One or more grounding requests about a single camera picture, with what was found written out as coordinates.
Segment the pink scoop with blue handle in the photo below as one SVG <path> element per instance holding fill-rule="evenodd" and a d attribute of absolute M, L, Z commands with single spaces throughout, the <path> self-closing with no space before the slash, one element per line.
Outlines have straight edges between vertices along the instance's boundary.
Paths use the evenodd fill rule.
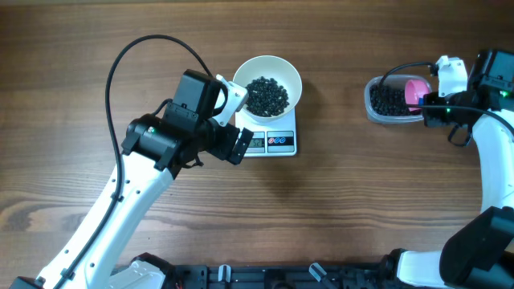
<path fill-rule="evenodd" d="M 424 80 L 410 79 L 405 85 L 405 101 L 410 112 L 419 111 L 419 108 L 412 108 L 411 105 L 424 104 L 424 96 L 429 94 L 431 89 Z"/>

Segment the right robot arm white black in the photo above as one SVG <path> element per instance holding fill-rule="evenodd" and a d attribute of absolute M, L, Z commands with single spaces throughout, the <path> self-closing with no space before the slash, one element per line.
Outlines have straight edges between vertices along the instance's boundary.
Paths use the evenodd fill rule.
<path fill-rule="evenodd" d="M 457 57 L 426 62 L 439 87 L 395 67 L 370 81 L 368 105 L 399 104 L 412 116 L 368 110 L 383 124 L 422 120 L 427 127 L 463 128 L 462 146 L 479 153 L 482 205 L 479 216 L 450 237 L 440 251 L 396 249 L 376 270 L 381 288 L 511 288 L 513 286 L 513 53 L 479 52 L 470 71 Z"/>

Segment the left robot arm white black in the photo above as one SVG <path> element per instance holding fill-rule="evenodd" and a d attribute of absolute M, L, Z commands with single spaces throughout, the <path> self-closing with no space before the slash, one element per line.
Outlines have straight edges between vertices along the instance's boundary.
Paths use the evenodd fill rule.
<path fill-rule="evenodd" d="M 110 181 L 66 246 L 36 278 L 19 276 L 13 288 L 165 288 L 174 268 L 151 255 L 115 272 L 120 254 L 150 206 L 182 169 L 201 165 L 200 152 L 237 165 L 253 137 L 230 124 L 247 102 L 247 89 L 198 71 L 186 71 L 174 98 L 128 127 Z"/>

